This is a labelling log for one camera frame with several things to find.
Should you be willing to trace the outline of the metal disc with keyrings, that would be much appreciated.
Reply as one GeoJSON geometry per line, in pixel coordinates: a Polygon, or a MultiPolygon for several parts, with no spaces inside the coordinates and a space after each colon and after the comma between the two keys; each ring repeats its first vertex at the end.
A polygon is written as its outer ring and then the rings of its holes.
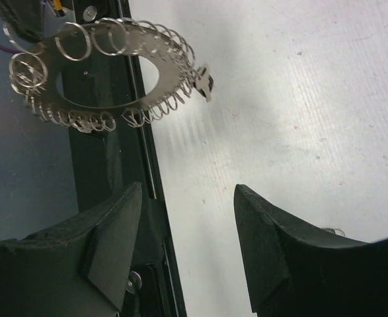
{"type": "Polygon", "coordinates": [[[13,90],[42,121],[83,133],[137,128],[176,111],[199,87],[201,71],[188,42],[162,24],[131,18],[66,22],[9,62],[13,90]],[[153,87],[130,94],[132,59],[157,72],[153,87]]]}

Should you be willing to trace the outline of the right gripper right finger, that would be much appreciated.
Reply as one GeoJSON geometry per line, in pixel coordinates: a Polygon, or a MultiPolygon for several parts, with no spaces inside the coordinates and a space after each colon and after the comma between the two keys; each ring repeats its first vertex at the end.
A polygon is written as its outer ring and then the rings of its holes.
{"type": "Polygon", "coordinates": [[[258,316],[388,316],[388,238],[333,234],[248,186],[234,211],[251,310],[258,316]]]}

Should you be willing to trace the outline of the black tag key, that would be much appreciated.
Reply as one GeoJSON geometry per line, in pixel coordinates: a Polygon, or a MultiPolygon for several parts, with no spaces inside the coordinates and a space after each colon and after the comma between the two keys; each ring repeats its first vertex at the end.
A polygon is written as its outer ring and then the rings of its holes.
{"type": "Polygon", "coordinates": [[[210,102],[212,100],[213,86],[214,80],[210,75],[210,67],[208,64],[203,64],[203,66],[197,69],[194,87],[206,99],[206,102],[210,102]]]}

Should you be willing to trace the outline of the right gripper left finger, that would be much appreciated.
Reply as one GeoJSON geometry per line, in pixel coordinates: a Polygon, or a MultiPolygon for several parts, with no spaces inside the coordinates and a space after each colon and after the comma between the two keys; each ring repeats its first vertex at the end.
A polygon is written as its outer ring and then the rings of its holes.
{"type": "Polygon", "coordinates": [[[52,227],[0,241],[0,316],[118,316],[141,205],[134,182],[52,227]]]}

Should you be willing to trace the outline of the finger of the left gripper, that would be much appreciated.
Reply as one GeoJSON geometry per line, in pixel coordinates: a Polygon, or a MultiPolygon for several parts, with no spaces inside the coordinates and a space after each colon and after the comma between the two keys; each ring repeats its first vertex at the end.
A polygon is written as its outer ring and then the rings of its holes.
{"type": "Polygon", "coordinates": [[[41,1],[0,0],[0,18],[19,38],[29,43],[44,38],[41,1]]]}

